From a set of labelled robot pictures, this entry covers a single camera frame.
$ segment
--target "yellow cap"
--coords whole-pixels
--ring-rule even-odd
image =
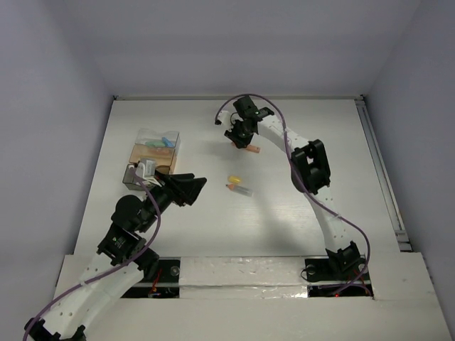
[[[227,178],[227,181],[229,181],[230,183],[241,183],[242,182],[242,179],[239,178],[238,176],[235,176],[235,175],[229,175],[229,178]]]

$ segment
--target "white table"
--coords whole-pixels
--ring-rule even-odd
[[[92,331],[89,341],[450,340],[421,255],[400,253],[354,101],[276,102],[289,127],[325,143],[338,210],[370,238],[369,269],[375,300],[265,300],[255,295],[232,296],[227,291],[205,294],[203,290],[179,299],[121,299]],[[291,184],[285,155],[260,137],[253,142],[262,148],[260,154],[233,148],[223,130],[213,125],[213,115],[221,103],[114,102],[75,255],[65,258],[57,293],[76,281],[109,228],[115,203],[129,193],[122,176],[137,131],[143,127],[179,130],[182,144],[177,173],[195,173],[208,179],[192,207],[173,206],[163,214],[163,225],[153,245],[160,256],[182,256],[182,262],[198,264],[199,260],[191,257],[226,256],[224,261],[230,263],[233,260],[229,256],[325,254],[316,218]],[[230,174],[244,178],[254,196],[243,197],[227,190]],[[360,235],[352,232],[352,236],[365,252]],[[212,269],[192,270],[189,276],[200,281],[204,271],[209,274]],[[298,271],[289,269],[285,286],[305,285],[299,282]],[[238,281],[233,277],[228,284]],[[279,285],[274,278],[268,283]]]

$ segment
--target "gray wall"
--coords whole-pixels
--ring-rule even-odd
[[[47,303],[72,252],[112,97],[61,1],[0,1],[0,333]]]
[[[115,94],[360,94],[420,0],[65,0]]]
[[[455,1],[426,0],[368,96],[406,230],[455,336]]]

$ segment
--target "robotic arm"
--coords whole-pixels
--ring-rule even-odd
[[[164,175],[156,172],[155,179],[158,185],[150,192],[160,213],[172,202],[178,206],[192,205],[207,182],[205,178],[194,178],[194,174]],[[35,341],[85,341],[85,331],[128,289],[155,274],[159,256],[147,249],[119,271],[85,283],[133,259],[146,244],[138,233],[150,228],[157,220],[157,212],[149,198],[141,201],[135,195],[126,195],[117,202],[111,220],[112,225],[98,245],[97,254],[80,277],[82,287],[55,304],[31,327],[29,335]]]
[[[223,125],[227,129],[225,136],[234,142],[237,148],[246,148],[254,134],[258,134],[285,151],[283,126],[272,110],[267,107],[258,109],[248,96],[239,98],[233,105],[240,119],[232,121],[231,113],[221,111],[216,124]],[[336,211],[329,188],[331,172],[323,143],[320,140],[308,141],[291,129],[287,129],[287,138],[287,143],[292,150],[291,162],[305,188],[327,208]],[[303,192],[294,175],[292,182],[297,190]],[[364,263],[364,259],[360,257],[358,248],[347,233],[343,222],[310,200],[306,193],[304,195],[309,199],[321,226],[328,254],[328,267],[312,268],[311,272],[314,274],[317,271],[330,269],[333,279],[344,281],[354,275],[354,271]]]

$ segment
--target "blue object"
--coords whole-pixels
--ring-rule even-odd
[[[161,140],[164,142],[166,147],[171,147],[171,148],[175,147],[174,144],[172,142],[170,142],[166,137],[161,138]]]

